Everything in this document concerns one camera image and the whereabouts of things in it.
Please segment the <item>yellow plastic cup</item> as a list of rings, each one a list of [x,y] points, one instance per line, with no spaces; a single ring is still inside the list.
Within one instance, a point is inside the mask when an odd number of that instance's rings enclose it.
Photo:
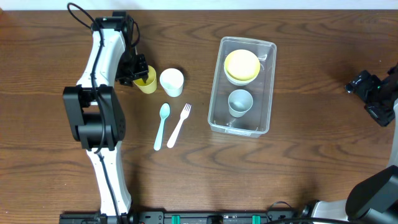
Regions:
[[[145,94],[151,94],[157,89],[157,74],[152,66],[148,66],[148,79],[146,82],[143,79],[134,80],[133,83]]]

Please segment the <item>cream white plastic cup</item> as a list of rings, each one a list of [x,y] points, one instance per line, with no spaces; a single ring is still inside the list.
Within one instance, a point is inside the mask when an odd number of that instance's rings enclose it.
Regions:
[[[178,97],[183,91],[183,73],[176,68],[168,68],[160,74],[160,84],[166,94],[171,97]]]

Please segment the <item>mint green plastic spoon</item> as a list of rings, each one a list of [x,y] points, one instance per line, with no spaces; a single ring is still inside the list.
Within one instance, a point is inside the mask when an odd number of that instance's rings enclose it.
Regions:
[[[168,103],[164,103],[161,106],[159,115],[160,115],[160,124],[159,124],[158,132],[157,132],[157,135],[155,138],[155,142],[154,142],[154,150],[155,151],[159,151],[162,147],[165,120],[170,115],[170,105]]]

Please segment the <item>cream white plastic fork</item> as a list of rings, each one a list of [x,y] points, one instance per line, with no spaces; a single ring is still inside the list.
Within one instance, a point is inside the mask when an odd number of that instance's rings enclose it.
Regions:
[[[178,121],[178,123],[177,123],[177,125],[176,125],[176,127],[175,127],[175,129],[174,129],[174,131],[172,133],[172,135],[170,136],[170,139],[167,142],[167,147],[168,148],[173,148],[174,147],[174,145],[175,145],[175,143],[177,141],[177,138],[178,138],[178,134],[179,134],[179,132],[181,130],[182,124],[188,118],[188,116],[190,114],[191,107],[192,107],[191,104],[189,104],[189,103],[185,104],[185,106],[184,106],[184,108],[183,108],[183,110],[182,110],[182,112],[180,114],[180,119],[179,119],[179,121]]]

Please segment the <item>yellow plastic bowl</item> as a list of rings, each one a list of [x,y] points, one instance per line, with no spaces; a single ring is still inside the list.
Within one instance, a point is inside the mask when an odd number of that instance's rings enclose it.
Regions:
[[[226,56],[224,69],[227,76],[240,82],[255,79],[260,72],[261,64],[258,57],[249,50],[234,50]]]

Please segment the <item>grey plastic cup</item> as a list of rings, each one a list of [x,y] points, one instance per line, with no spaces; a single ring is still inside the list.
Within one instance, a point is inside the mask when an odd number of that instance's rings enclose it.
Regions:
[[[229,113],[235,118],[240,118],[252,108],[253,103],[250,92],[242,89],[235,90],[228,97]]]

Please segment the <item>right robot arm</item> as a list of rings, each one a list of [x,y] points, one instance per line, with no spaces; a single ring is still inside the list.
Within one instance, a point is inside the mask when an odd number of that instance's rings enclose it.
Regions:
[[[363,70],[345,90],[364,102],[364,109],[375,122],[386,127],[397,121],[397,66],[380,80]],[[397,223],[397,128],[386,168],[357,184],[346,200],[306,205],[306,223]]]

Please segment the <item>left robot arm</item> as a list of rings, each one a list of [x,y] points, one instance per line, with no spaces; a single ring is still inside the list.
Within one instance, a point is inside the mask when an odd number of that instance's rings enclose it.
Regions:
[[[129,213],[131,195],[124,178],[121,144],[126,120],[114,90],[115,83],[132,86],[148,79],[145,56],[138,54],[133,37],[137,23],[125,11],[93,19],[93,46],[85,71],[75,86],[63,91],[63,102],[74,139],[89,156],[101,195],[102,215]]]

